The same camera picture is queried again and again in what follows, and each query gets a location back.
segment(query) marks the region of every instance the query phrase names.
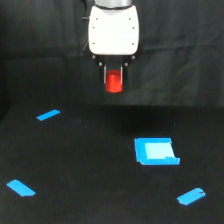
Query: blue tape piece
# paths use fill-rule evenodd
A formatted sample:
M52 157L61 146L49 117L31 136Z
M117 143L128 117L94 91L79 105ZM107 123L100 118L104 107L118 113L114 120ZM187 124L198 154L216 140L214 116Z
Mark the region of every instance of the blue tape piece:
M37 119L40 120L40 121L43 121L43 120L45 120L45 119L47 119L49 117L52 117L52 116L54 116L56 114L59 114L59 113L60 113L60 111L58 111L58 110L52 110L52 111L50 111L50 112L48 112L46 114L42 114L42 115L38 116Z
M190 203L204 197L206 194L201 188L195 188L192 191L177 198L180 204L189 205Z
M35 194L34 191L32 191L30 188L28 188L26 185L24 185L18 180L11 181L10 183L7 184L7 186L22 197L33 196Z
M134 140L136 160L142 165L179 165L180 158L166 157L165 159L148 159L146 143L172 143L170 138L138 138Z
M179 165L180 158L166 157L165 159L141 160L142 165Z
M145 143L172 143L171 138L138 138Z

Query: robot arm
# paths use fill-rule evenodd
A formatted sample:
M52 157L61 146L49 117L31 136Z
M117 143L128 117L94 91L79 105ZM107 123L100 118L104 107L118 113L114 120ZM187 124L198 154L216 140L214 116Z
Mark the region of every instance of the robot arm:
M136 7L132 0L95 0L88 17L88 43L92 58L100 67L100 77L103 77L106 90L119 92L123 79L127 78L127 69L135 59L139 45L139 20ZM121 56L120 70L106 70L104 56ZM120 74L116 91L107 88L108 80L115 80L112 71Z

